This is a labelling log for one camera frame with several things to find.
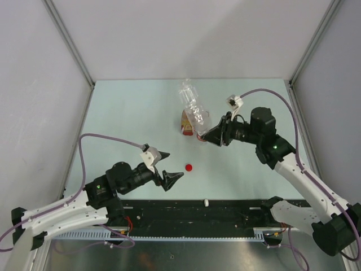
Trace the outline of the clear plastic bottle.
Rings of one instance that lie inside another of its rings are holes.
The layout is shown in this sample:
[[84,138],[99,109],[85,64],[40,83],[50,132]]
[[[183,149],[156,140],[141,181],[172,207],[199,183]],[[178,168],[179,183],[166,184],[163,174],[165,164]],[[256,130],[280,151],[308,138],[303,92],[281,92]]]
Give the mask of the clear plastic bottle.
[[178,93],[191,126],[201,138],[212,125],[209,111],[205,108],[190,79],[182,82]]

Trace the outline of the amber tea bottle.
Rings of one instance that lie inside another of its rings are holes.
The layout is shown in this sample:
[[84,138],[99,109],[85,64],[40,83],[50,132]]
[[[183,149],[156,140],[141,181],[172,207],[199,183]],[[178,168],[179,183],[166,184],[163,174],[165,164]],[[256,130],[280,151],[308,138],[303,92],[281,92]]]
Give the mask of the amber tea bottle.
[[185,110],[182,111],[180,129],[181,129],[181,133],[184,136],[194,136],[195,135],[195,128],[191,124]]

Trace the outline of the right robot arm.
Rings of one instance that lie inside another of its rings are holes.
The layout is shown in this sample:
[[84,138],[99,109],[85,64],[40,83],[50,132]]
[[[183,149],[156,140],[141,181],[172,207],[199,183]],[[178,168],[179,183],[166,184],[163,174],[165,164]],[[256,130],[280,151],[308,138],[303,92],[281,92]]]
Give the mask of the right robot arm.
[[275,125],[268,108],[253,109],[249,123],[239,122],[228,112],[202,139],[217,146],[228,146],[233,140],[254,144],[260,162],[284,177],[311,207],[297,207],[275,196],[260,212],[264,225],[284,222],[312,236],[329,256],[340,253],[353,242],[360,244],[360,204],[351,205],[327,187],[305,166],[297,150],[276,133]]

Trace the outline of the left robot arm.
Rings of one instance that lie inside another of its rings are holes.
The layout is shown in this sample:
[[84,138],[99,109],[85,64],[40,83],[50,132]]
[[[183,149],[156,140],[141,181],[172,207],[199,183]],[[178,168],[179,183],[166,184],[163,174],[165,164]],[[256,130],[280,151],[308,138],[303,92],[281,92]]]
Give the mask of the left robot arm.
[[17,243],[31,228],[32,249],[35,250],[44,241],[71,230],[93,225],[117,226],[126,218],[120,195],[151,181],[168,191],[184,175],[182,172],[158,172],[155,158],[149,151],[142,153],[141,157],[143,162],[137,167],[118,162],[80,191],[45,207],[31,211],[21,207],[13,209],[11,220],[15,229],[12,241]]

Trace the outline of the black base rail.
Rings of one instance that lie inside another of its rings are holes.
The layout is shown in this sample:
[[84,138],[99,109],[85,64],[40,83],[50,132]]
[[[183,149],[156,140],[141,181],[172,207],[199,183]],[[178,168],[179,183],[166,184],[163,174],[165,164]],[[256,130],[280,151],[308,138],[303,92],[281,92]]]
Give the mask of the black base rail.
[[124,215],[111,227],[128,226],[132,237],[235,238],[253,237],[255,228],[282,231],[261,209],[264,200],[123,200]]

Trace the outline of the aluminium corner frame post right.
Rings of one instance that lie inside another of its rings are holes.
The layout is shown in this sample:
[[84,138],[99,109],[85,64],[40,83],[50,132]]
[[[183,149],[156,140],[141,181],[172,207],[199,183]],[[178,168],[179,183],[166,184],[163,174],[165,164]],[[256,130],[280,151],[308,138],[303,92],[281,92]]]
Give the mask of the aluminium corner frame post right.
[[344,2],[343,0],[332,0],[330,2],[296,69],[288,80],[290,86],[295,85],[297,82]]

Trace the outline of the aluminium corner frame post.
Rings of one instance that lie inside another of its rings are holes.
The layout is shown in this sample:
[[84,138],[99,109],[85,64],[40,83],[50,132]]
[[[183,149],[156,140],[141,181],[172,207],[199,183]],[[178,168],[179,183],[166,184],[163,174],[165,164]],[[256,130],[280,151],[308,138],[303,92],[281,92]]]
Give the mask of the aluminium corner frame post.
[[296,69],[288,80],[290,86],[295,85],[297,82],[344,2],[343,0],[332,0],[330,2]]
[[93,80],[84,60],[81,56],[73,38],[71,37],[71,34],[66,27],[64,20],[61,17],[61,14],[59,13],[58,9],[56,8],[54,1],[51,0],[42,0],[42,3],[48,12],[51,20],[54,23],[54,26],[58,30],[64,44],[66,45],[71,57],[73,58],[75,64],[79,68],[82,76],[86,80],[87,84],[93,88],[95,85],[95,81]]

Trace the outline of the aluminium corner frame post left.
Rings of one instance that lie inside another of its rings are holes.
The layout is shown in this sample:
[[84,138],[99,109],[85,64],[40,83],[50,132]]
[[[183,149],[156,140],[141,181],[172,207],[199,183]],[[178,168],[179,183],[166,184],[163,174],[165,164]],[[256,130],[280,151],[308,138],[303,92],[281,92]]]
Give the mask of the aluminium corner frame post left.
[[73,38],[71,37],[71,34],[66,27],[64,20],[61,17],[61,14],[59,13],[58,9],[56,8],[54,1],[51,0],[42,0],[42,3],[48,12],[51,20],[54,23],[54,26],[58,30],[64,44],[66,45],[71,57],[73,58],[75,64],[79,68],[82,76],[86,80],[87,84],[93,88],[95,85],[95,81],[93,80],[84,60],[81,56]]

